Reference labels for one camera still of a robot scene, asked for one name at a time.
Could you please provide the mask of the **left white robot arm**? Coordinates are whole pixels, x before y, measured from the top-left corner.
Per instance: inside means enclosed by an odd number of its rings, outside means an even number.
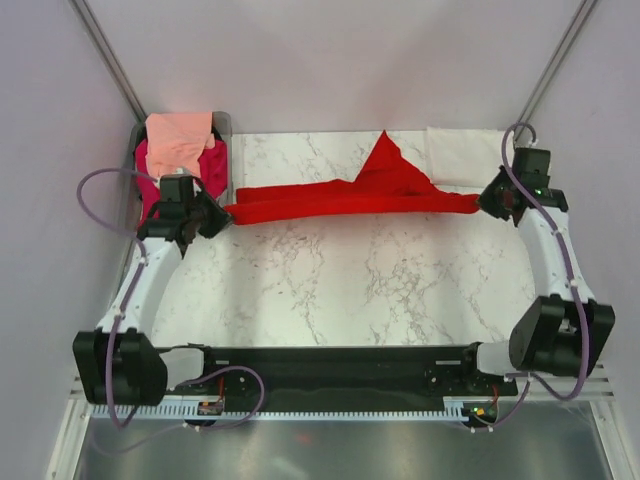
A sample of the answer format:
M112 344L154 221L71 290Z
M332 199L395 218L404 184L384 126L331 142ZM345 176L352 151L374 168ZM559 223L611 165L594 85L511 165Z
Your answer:
M148 335L169 280L193 240L211 239L232 216L192 175L159 180L160 198L136 231L137 246L108 312L76 334L72 351L87 400L94 405L155 406L169 387L169 370Z

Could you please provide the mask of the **red t shirt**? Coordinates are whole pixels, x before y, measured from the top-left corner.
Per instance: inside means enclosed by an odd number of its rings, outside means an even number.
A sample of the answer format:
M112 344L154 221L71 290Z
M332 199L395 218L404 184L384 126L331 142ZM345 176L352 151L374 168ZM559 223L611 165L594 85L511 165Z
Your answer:
M241 188L225 207L237 225L309 217L386 214L474 214L477 194L445 192L407 161L382 132L356 178L326 182Z

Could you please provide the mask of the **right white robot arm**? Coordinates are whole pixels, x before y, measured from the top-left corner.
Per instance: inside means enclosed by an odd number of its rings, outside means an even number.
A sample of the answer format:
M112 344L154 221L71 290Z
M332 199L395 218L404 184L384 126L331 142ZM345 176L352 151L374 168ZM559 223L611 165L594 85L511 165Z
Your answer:
M578 266L569 236L565 195L549 186L551 154L518 147L509 167L479 197L481 210L512 221L534 279L534 301L506 341L481 343L476 359L458 368L467 392L483 392L494 375L542 372L588 377L615 324L611 306L596 301Z

